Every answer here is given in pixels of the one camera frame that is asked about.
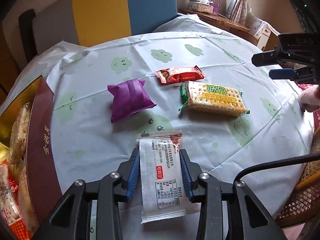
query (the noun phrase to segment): white snack packet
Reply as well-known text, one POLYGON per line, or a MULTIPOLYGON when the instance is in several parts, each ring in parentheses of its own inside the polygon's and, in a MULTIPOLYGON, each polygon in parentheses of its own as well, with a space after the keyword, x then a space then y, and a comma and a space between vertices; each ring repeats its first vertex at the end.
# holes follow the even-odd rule
POLYGON ((189 202, 182 182, 179 150, 181 131, 141 134, 140 173, 142 187, 142 224, 200 211, 189 202))

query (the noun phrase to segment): red packaging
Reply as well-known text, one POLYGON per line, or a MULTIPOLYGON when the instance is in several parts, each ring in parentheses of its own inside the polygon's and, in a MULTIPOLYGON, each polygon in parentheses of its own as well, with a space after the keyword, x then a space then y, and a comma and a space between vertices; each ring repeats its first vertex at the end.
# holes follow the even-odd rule
POLYGON ((194 67, 173 67, 156 71, 162 84, 172 84, 184 81, 196 81, 205 78, 198 66, 194 67))
POLYGON ((13 180, 8 167, 8 161, 0 163, 0 215, 8 223, 10 229, 19 240, 29 240, 31 237, 21 218, 16 199, 17 184, 13 180))

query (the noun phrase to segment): wrapped pastry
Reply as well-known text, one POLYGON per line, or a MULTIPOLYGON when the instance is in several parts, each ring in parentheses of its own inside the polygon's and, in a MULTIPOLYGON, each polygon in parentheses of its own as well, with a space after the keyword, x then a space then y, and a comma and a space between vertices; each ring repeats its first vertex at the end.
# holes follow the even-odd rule
POLYGON ((30 233, 33 235, 39 225, 36 220, 28 189, 27 169, 24 165, 19 179, 18 203, 21 211, 21 217, 30 233))
POLYGON ((0 163, 0 213, 19 240, 29 240, 14 192, 18 186, 10 175, 8 162, 0 163))
POLYGON ((241 116, 247 112, 238 90, 219 85, 185 81, 180 86, 181 109, 241 116))
POLYGON ((29 104, 24 105, 12 126, 8 155, 9 164, 18 163, 26 150, 30 113, 31 107, 29 104))
POLYGON ((162 84, 179 83, 204 79, 205 76, 198 66, 172 67, 156 71, 162 84))

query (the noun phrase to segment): nutrition label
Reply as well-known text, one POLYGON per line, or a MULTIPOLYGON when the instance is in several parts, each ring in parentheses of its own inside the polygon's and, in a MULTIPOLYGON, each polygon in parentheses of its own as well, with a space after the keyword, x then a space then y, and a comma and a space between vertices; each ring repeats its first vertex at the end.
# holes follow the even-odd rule
POLYGON ((158 209, 180 206, 182 192, 175 179, 156 182, 156 194, 158 209))

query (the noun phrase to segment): gift box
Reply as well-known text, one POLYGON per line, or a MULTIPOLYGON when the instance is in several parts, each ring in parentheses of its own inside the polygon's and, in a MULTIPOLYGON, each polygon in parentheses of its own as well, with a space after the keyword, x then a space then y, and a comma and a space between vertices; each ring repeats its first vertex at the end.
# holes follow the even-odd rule
MULTIPOLYGON (((24 155, 29 196, 38 225, 45 220, 62 192, 56 175, 52 150, 50 123, 53 92, 40 76, 26 87, 0 116, 0 158, 10 146, 10 135, 21 107, 32 105, 24 155)), ((18 183, 19 175, 15 174, 18 183)))
POLYGON ((193 3, 192 10, 196 12, 206 12, 208 14, 212 14, 213 6, 211 6, 210 4, 196 2, 193 3))

